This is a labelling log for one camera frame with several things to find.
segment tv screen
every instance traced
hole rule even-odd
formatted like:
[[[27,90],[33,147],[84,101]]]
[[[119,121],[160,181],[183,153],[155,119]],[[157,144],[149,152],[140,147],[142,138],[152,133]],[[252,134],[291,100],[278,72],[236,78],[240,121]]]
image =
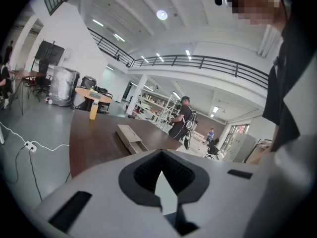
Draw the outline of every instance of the tv screen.
[[[35,59],[41,60],[46,56],[49,59],[50,64],[57,65],[64,50],[65,49],[62,47],[42,41],[38,51],[36,52]]]

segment window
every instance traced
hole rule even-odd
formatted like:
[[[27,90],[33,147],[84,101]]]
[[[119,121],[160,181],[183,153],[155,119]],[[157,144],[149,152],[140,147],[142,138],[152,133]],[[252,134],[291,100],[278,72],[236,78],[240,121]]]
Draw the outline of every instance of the window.
[[[246,134],[249,130],[249,126],[250,126],[249,124],[232,126],[230,128],[230,131],[229,131],[224,143],[222,144],[221,150],[228,151],[230,149],[231,144],[234,141],[236,135],[238,133]]]

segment power strip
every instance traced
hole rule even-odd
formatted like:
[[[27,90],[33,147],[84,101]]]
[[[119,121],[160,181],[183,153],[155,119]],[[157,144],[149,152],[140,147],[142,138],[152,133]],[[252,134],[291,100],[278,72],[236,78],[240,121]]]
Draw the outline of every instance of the power strip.
[[[31,150],[32,153],[36,152],[37,147],[34,144],[32,144],[30,141],[26,141],[24,145],[26,148]]]

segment gray floor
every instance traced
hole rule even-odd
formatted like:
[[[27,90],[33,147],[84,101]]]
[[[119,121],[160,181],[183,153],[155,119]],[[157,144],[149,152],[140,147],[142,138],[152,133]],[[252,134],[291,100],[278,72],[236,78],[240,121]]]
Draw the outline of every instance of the gray floor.
[[[0,121],[3,125],[18,133],[25,141],[37,141],[50,149],[61,144],[68,144],[73,110],[46,104],[44,96],[40,102],[33,95],[28,100],[26,90],[27,88],[24,88],[24,115],[21,114],[18,104],[18,100],[21,101],[21,96],[19,96],[18,100],[14,100],[11,111],[9,109],[0,111]],[[125,105],[126,102],[111,103],[110,114],[124,117]],[[17,135],[12,134],[2,125],[0,126],[5,139],[5,144],[0,144],[1,174],[5,174],[7,180],[15,181],[15,156],[24,143]],[[35,145],[38,148],[35,153],[31,153],[31,159],[38,187],[44,199],[65,183],[69,174],[69,152],[68,146],[61,146],[55,151],[49,151],[36,143]],[[41,200],[35,186],[28,149],[21,150],[17,158],[17,168],[18,182],[7,184],[16,199],[35,208]]]

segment cable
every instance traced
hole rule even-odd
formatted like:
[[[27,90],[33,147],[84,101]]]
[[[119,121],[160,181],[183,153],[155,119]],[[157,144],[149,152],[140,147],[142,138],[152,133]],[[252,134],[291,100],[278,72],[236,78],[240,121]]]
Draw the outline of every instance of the cable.
[[[0,124],[1,124],[4,128],[10,130],[14,135],[19,136],[19,137],[23,140],[23,142],[25,143],[25,140],[23,139],[23,137],[21,137],[18,133],[15,133],[15,132],[12,131],[12,129],[9,129],[9,128],[5,127],[5,126],[2,124],[2,122],[0,122]]]
[[[68,176],[67,176],[67,178],[66,178],[65,183],[67,183],[67,180],[68,180],[69,176],[70,176],[70,171],[69,171],[69,174],[68,174]]]
[[[43,146],[43,145],[41,145],[39,142],[37,142],[37,141],[31,141],[30,142],[31,144],[33,144],[33,143],[37,143],[37,144],[39,144],[40,146],[42,146],[43,148],[45,148],[45,149],[48,149],[48,150],[50,150],[50,151],[55,151],[57,148],[59,148],[59,147],[61,147],[61,146],[69,146],[69,145],[66,145],[66,144],[62,144],[62,145],[59,145],[59,146],[57,146],[55,149],[50,149],[50,148],[47,148],[46,146]]]
[[[38,190],[38,193],[39,193],[39,195],[40,195],[41,201],[43,201],[43,200],[42,200],[41,193],[40,193],[40,190],[39,190],[39,187],[38,187],[38,183],[36,182],[36,177],[35,177],[35,174],[34,174],[34,168],[33,168],[32,160],[31,160],[31,150],[32,150],[32,149],[33,149],[33,147],[31,147],[31,149],[29,150],[30,163],[31,163],[31,166],[32,166],[32,173],[33,173],[33,176],[34,176],[34,181],[35,181],[36,189]]]
[[[18,167],[17,167],[17,163],[16,163],[16,160],[21,152],[21,150],[26,146],[26,144],[18,151],[18,154],[15,156],[15,170],[16,170],[16,180],[15,181],[10,181],[8,180],[6,177],[5,177],[5,172],[3,171],[3,175],[4,175],[4,179],[8,182],[8,183],[11,183],[11,184],[15,184],[19,181],[19,172],[18,172]]]
[[[23,139],[23,137],[21,137],[18,133],[15,133],[15,132],[12,131],[12,129],[7,128],[6,126],[4,126],[2,122],[0,122],[0,124],[1,124],[4,128],[10,130],[14,135],[19,136],[19,137],[23,140],[24,144],[26,143],[26,141]],[[61,145],[57,146],[55,149],[52,150],[52,149],[50,149],[50,148],[48,148],[48,147],[46,147],[46,146],[41,145],[41,144],[40,144],[39,142],[37,142],[37,141],[31,141],[30,143],[31,143],[31,144],[32,144],[32,143],[38,143],[40,146],[42,146],[43,148],[46,148],[46,149],[48,149],[48,150],[50,150],[50,151],[55,151],[55,150],[56,150],[57,148],[59,148],[60,146],[69,146],[69,145],[66,145],[66,144],[61,144]]]

